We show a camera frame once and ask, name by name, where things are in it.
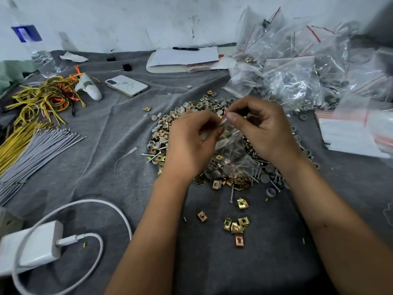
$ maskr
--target white phone case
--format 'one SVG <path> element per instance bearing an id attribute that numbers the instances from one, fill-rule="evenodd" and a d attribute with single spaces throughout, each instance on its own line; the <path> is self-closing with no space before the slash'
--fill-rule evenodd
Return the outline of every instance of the white phone case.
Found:
<path id="1" fill-rule="evenodd" d="M 149 88 L 149 86 L 130 79 L 129 77 L 125 77 L 124 75 L 118 75 L 114 78 L 107 79 L 105 84 L 129 97 L 134 97 L 145 92 Z"/>

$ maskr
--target blue label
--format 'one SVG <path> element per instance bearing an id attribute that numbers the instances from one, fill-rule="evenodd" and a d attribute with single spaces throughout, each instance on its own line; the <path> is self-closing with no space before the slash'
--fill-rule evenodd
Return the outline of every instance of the blue label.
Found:
<path id="1" fill-rule="evenodd" d="M 11 27 L 18 36 L 20 42 L 38 42 L 42 41 L 35 25 Z"/>

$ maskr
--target hand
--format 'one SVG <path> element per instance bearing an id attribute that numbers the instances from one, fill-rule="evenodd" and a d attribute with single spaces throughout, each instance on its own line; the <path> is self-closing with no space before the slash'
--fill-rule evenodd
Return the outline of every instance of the hand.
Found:
<path id="1" fill-rule="evenodd" d="M 217 128 L 221 119 L 209 110 L 187 111 L 172 123 L 163 174 L 171 174 L 187 183 L 200 174 L 213 156 L 217 139 L 223 128 Z M 200 140 L 201 130 L 211 130 Z"/>
<path id="2" fill-rule="evenodd" d="M 244 119 L 242 116 L 248 113 L 254 116 Z M 294 165 L 298 158 L 304 156 L 279 104 L 246 96 L 233 103 L 225 115 L 249 140 L 258 155 L 280 171 Z"/>

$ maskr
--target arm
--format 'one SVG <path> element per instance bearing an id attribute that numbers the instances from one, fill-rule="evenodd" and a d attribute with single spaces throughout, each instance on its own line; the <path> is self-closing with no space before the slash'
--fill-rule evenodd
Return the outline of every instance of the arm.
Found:
<path id="1" fill-rule="evenodd" d="M 281 107 L 246 96 L 226 116 L 282 173 L 340 294 L 393 294 L 393 254 L 302 154 Z"/>
<path id="2" fill-rule="evenodd" d="M 173 122 L 163 173 L 105 295 L 171 294 L 178 222 L 189 183 L 209 163 L 222 129 L 202 142 L 199 131 L 217 126 L 210 111 L 186 112 Z"/>

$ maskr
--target black pen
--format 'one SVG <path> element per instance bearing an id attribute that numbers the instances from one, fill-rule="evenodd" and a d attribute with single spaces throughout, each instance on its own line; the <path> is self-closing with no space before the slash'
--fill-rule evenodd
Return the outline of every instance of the black pen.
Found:
<path id="1" fill-rule="evenodd" d="M 196 49 L 196 48 L 176 48 L 176 47 L 174 47 L 173 49 L 179 49 L 181 51 L 199 51 L 199 49 Z"/>

